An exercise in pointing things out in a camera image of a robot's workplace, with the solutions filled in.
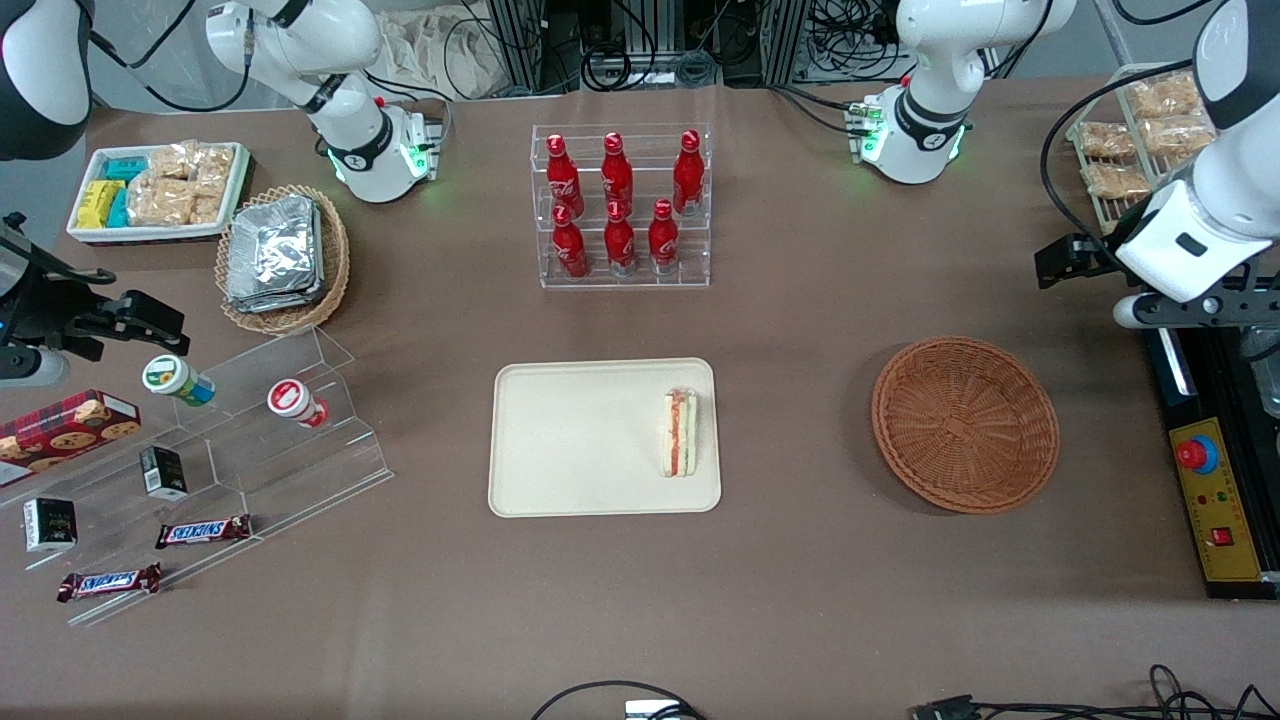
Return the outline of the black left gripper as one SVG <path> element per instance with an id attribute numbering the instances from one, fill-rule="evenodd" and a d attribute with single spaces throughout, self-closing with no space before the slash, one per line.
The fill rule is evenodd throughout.
<path id="1" fill-rule="evenodd" d="M 1126 210 L 1116 225 L 1100 238 L 1087 233 L 1065 234 L 1034 254 L 1036 279 L 1041 290 L 1074 278 L 1079 264 L 1096 264 L 1094 275 L 1123 274 L 1126 283 L 1143 283 L 1137 273 L 1119 258 L 1119 249 L 1139 229 L 1148 200 L 1140 200 Z"/>

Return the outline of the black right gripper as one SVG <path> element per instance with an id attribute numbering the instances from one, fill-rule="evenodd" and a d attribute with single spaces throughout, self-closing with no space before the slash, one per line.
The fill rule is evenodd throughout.
<path id="1" fill-rule="evenodd" d="M 116 301 L 116 318 L 102 310 L 110 299 L 93 292 L 114 273 L 69 266 L 31 243 L 19 222 L 3 223 L 3 346 L 61 350 L 86 360 L 102 357 L 102 340 L 140 341 L 186 356 L 186 315 L 138 290 Z"/>

